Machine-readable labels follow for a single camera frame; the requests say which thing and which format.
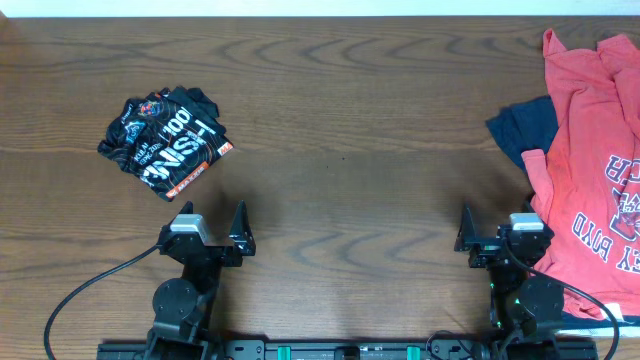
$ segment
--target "table surface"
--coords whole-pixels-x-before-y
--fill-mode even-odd
[[[488,328],[487,273],[452,251],[463,201],[505,221],[531,188],[484,121],[546,93],[570,48],[637,18],[9,20],[0,41],[0,358],[42,359],[88,278],[152,245],[187,200],[218,236],[244,199],[257,256],[225,269],[215,325],[272,339]],[[200,87],[236,148],[165,203],[96,146],[129,97]],[[181,267],[158,255],[73,299],[59,359],[144,339]],[[609,340],[599,341],[601,354]],[[616,359],[640,357],[623,340]]]

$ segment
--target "wood grain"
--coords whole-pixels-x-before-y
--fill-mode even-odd
[[[484,120],[546,91],[568,47],[637,18],[14,19],[0,42],[0,358],[42,359],[57,303],[145,250],[184,201],[218,235],[244,199],[255,258],[223,273],[216,325],[271,338],[426,338],[487,328],[487,274],[452,252],[466,199],[504,221],[531,189]],[[178,199],[95,148],[124,101],[201,87],[236,145]],[[143,339],[160,256],[74,299],[59,359]],[[598,343],[606,352],[608,340]],[[640,357],[624,340],[616,359]]]

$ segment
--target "red t-shirt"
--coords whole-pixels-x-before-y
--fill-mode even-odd
[[[624,35],[597,51],[567,51],[552,30],[543,42],[559,129],[546,158],[523,153],[532,205],[555,232],[535,268],[640,315],[640,51]],[[564,310],[603,318],[570,292]]]

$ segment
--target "black t-shirt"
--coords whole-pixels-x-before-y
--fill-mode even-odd
[[[218,116],[217,105],[200,89],[165,88],[145,99],[127,100],[98,152],[172,201],[233,148]]]

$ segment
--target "clothing pile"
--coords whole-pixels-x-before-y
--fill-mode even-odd
[[[199,88],[164,88],[127,100],[98,152],[172,201],[233,148],[218,116],[218,106]]]
[[[531,205],[554,231],[535,269],[595,296],[640,336],[640,51],[624,35],[596,51],[544,33],[549,95],[487,122],[522,168]],[[588,300],[565,292],[565,333],[610,336]]]

